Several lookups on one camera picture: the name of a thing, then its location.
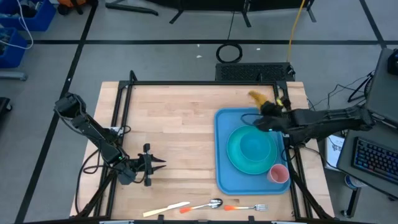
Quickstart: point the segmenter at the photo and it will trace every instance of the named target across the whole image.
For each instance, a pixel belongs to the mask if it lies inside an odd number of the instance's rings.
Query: keyboard
[[[363,138],[356,138],[352,166],[398,184],[398,151]]]

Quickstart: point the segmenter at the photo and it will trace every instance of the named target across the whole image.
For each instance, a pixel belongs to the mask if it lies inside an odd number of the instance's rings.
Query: blue bin
[[[26,26],[29,31],[46,31],[55,15],[56,9],[49,0],[31,0],[34,3],[43,2],[36,16],[33,18],[24,18]],[[25,30],[19,22],[19,17],[1,17],[0,24],[3,27],[14,27],[17,30]]]
[[[19,35],[17,29],[15,28],[3,28],[0,29],[0,34],[4,30],[11,30],[11,38],[9,44],[17,45],[21,47],[26,47],[26,40]],[[2,55],[0,55],[0,68],[16,68],[21,64],[22,57],[24,56],[25,49],[20,49],[18,47],[7,46],[6,50]]]
[[[0,0],[0,13],[13,14],[19,10],[17,0]]]

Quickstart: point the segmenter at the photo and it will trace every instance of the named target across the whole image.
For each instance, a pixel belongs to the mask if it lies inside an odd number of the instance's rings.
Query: yellow cable
[[[292,33],[291,33],[291,35],[290,35],[290,40],[289,40],[289,49],[288,49],[288,51],[287,51],[287,59],[286,59],[286,62],[289,62],[289,61],[290,61],[290,53],[291,53],[291,51],[292,51],[292,41],[293,41],[294,30],[296,29],[297,21],[299,21],[299,17],[300,17],[300,14],[301,14],[301,10],[302,10],[303,7],[304,7],[304,2],[305,2],[305,0],[303,0],[303,1],[301,2],[301,6],[300,6],[300,9],[298,10],[298,14],[297,14],[297,16],[296,16],[296,20],[294,21],[294,25],[293,25],[293,28],[292,28]]]

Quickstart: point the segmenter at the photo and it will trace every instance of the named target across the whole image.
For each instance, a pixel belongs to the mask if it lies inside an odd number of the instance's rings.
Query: gray floor
[[[231,12],[184,12],[174,25],[169,20],[176,10],[139,2],[159,11],[160,16],[113,11],[101,1],[93,19],[88,40],[172,40],[226,39]],[[366,0],[385,40],[398,40],[396,0]],[[35,40],[79,40],[90,8],[79,16],[56,15],[49,30],[34,32]],[[287,40],[297,10],[249,13],[252,28],[241,14],[234,15],[230,39]],[[358,0],[316,0],[313,13],[317,23],[303,12],[297,40],[377,40]],[[101,82],[128,78],[133,69],[139,80],[214,80],[216,44],[185,45],[85,45],[70,91],[86,101],[93,113]],[[37,44],[28,50],[19,68],[26,82],[0,80],[0,96],[12,99],[14,110],[2,123],[0,132],[0,222],[15,220],[32,171],[52,119],[53,103],[58,99],[70,69],[77,45]],[[283,62],[287,45],[242,45],[242,62]],[[346,85],[374,70],[380,53],[375,45],[294,45],[292,65],[297,81],[304,82],[308,98],[316,103],[327,96],[337,83]],[[237,52],[225,48],[221,56],[231,59]],[[355,104],[346,102],[349,91],[331,99],[331,108]],[[317,109],[325,109],[323,101]],[[75,191],[78,169],[83,160],[86,139],[60,123],[32,198],[26,222],[67,218]],[[348,205],[350,189],[343,175],[325,171],[335,215]],[[356,216],[362,222],[394,223],[397,202],[383,194],[363,190]]]

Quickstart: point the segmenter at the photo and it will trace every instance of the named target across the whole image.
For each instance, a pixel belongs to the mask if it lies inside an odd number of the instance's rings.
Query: orange handle
[[[232,206],[232,205],[225,205],[224,206],[224,210],[226,210],[226,211],[231,211],[231,210],[235,210],[236,208],[235,208],[235,206]]]
[[[190,210],[192,210],[192,207],[180,208],[180,213],[189,212]]]

